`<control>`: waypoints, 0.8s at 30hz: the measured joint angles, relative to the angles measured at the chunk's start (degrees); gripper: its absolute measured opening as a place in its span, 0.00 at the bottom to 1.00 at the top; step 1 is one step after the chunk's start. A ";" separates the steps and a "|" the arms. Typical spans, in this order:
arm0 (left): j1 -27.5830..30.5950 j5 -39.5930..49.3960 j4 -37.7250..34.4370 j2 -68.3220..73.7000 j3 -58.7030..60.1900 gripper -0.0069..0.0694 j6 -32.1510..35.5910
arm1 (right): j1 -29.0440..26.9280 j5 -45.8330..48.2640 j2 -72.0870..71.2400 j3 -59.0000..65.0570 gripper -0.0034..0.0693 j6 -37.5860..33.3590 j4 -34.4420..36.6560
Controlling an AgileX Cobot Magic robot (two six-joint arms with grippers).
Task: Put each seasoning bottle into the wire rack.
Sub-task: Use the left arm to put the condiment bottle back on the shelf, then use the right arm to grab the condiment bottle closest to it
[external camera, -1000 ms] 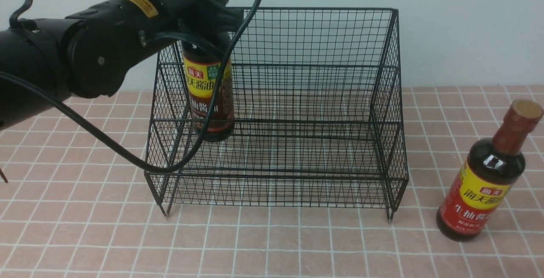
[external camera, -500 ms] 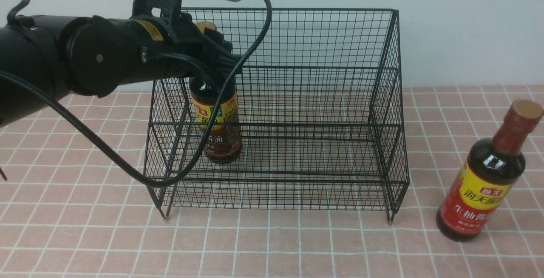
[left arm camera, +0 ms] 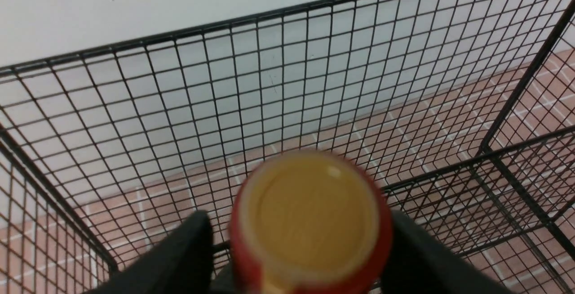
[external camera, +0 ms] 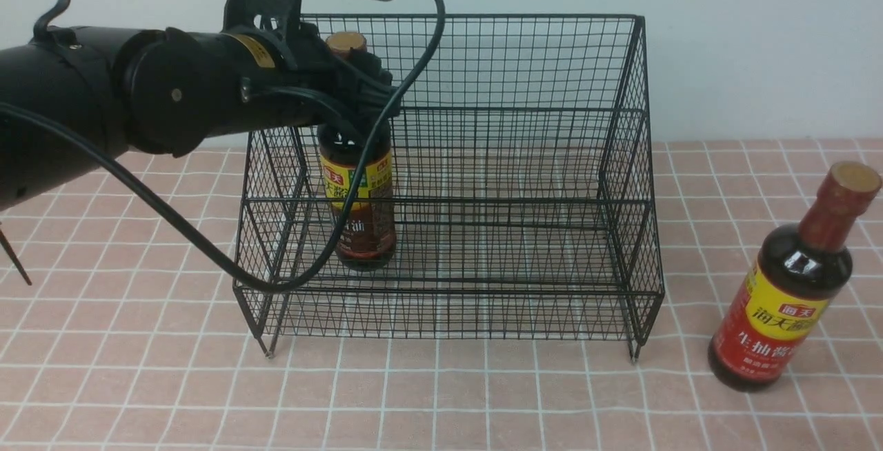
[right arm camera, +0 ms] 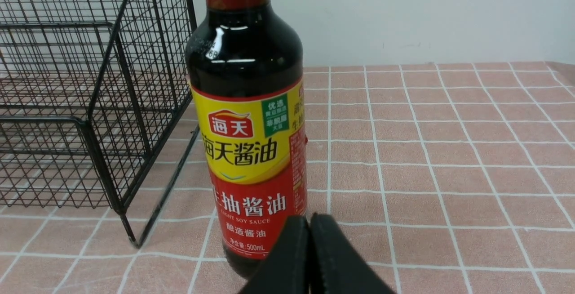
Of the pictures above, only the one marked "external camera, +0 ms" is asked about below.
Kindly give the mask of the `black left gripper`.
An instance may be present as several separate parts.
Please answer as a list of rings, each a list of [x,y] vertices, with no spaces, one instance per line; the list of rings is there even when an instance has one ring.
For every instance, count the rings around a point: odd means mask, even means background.
[[[190,143],[267,128],[321,124],[362,140],[373,124],[399,112],[393,78],[379,57],[345,59],[313,24],[291,42],[276,30],[237,26],[192,33],[201,48],[196,92],[186,93]]]

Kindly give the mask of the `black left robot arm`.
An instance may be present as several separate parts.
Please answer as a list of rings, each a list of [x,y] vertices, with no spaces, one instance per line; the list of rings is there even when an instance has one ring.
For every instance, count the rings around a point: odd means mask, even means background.
[[[4,104],[67,127],[116,159],[186,156],[208,138],[328,123],[357,138],[398,114],[371,52],[334,55],[318,27],[219,33],[80,26],[1,56]]]

